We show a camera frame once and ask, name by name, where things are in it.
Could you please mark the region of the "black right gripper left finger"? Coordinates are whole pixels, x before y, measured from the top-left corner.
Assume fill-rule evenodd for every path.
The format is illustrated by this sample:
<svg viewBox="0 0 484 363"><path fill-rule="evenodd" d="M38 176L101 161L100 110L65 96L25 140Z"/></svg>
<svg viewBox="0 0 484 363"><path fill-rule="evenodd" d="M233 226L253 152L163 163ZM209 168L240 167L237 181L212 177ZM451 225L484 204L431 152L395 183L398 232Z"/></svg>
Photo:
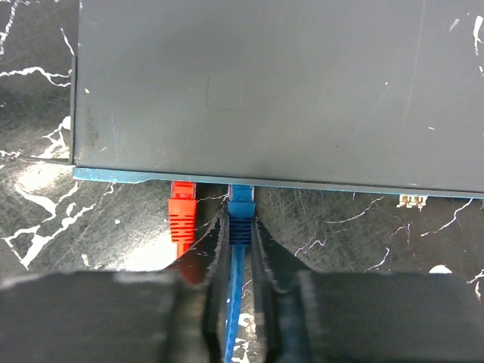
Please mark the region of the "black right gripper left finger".
<svg viewBox="0 0 484 363"><path fill-rule="evenodd" d="M228 280L228 220L214 219L208 231L169 266L177 273L169 316L166 362L223 362Z"/></svg>

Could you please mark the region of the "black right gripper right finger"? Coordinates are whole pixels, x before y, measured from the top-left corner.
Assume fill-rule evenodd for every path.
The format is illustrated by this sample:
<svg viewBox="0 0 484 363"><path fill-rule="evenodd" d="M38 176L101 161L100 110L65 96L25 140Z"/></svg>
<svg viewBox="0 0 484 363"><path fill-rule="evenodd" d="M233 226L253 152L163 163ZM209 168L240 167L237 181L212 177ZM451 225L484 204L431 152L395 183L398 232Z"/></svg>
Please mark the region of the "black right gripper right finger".
<svg viewBox="0 0 484 363"><path fill-rule="evenodd" d="M252 221L251 259L262 362L313 362L314 287L309 267Z"/></svg>

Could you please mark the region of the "dark grey network switch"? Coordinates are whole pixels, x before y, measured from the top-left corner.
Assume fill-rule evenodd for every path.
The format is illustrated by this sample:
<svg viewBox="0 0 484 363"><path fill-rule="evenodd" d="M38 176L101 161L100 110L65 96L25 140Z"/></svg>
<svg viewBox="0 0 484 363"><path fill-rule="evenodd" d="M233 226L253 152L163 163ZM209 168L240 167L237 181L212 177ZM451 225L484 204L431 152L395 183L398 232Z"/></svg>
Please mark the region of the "dark grey network switch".
<svg viewBox="0 0 484 363"><path fill-rule="evenodd" d="M481 1L85 1L78 179L483 196Z"/></svg>

